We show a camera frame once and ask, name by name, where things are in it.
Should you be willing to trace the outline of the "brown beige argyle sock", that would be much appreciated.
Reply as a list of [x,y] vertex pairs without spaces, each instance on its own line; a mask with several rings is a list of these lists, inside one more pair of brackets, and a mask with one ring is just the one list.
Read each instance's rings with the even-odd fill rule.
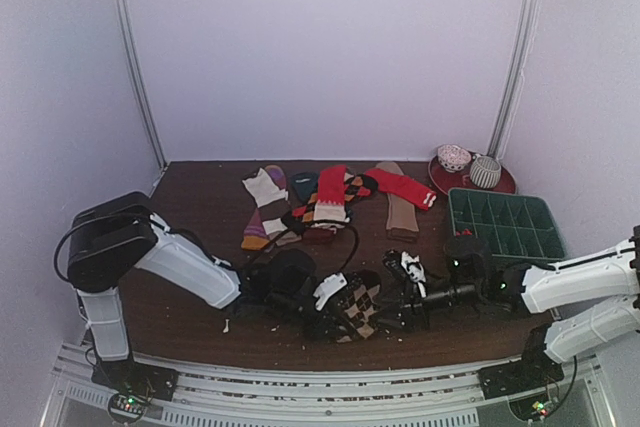
[[336,343],[366,340],[376,332],[372,317],[377,313],[376,297],[381,278],[372,270],[359,270],[346,276],[347,285],[336,294],[338,322]]

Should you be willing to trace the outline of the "red snowflake sock pair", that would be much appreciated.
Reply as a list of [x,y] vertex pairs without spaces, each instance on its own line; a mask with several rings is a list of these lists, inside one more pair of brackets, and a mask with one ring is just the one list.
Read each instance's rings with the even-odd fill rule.
[[462,231],[455,232],[455,237],[462,237],[462,236],[474,236],[474,233],[470,229],[464,229]]

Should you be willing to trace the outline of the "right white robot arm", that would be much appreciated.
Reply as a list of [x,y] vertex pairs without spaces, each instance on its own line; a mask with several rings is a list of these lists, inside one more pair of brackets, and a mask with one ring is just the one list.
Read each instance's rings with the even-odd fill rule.
[[487,242],[472,235],[450,239],[445,256],[449,278],[439,287],[430,287],[430,274],[419,258],[405,251],[386,252],[383,264],[402,290],[397,299],[381,307],[376,322],[413,332],[428,327],[432,311],[458,304],[529,316],[594,301],[580,314],[530,332],[512,370],[519,387],[533,388],[551,366],[639,328],[637,232],[595,254],[554,263],[523,259],[498,269]]

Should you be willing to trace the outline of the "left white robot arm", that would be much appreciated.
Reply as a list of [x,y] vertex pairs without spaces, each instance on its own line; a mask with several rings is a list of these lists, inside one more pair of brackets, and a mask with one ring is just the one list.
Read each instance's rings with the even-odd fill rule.
[[139,191],[79,213],[53,254],[56,276],[76,292],[97,360],[123,391],[137,389],[144,371],[131,359],[119,283],[131,270],[154,274],[227,316],[268,308],[315,317],[345,291],[342,270],[318,280],[313,261],[297,249],[260,266],[236,268],[209,253],[190,230],[170,226]]

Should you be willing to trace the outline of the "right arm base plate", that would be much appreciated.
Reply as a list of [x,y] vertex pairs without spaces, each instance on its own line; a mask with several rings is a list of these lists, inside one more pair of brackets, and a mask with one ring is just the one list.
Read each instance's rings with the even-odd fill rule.
[[561,365],[525,364],[522,360],[484,367],[477,375],[486,400],[543,388],[565,377]]

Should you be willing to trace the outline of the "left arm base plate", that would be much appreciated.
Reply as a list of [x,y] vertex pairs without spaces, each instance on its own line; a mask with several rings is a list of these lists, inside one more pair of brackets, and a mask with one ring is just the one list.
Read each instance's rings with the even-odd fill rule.
[[125,396],[171,401],[178,372],[136,361],[101,362],[93,368],[91,381]]

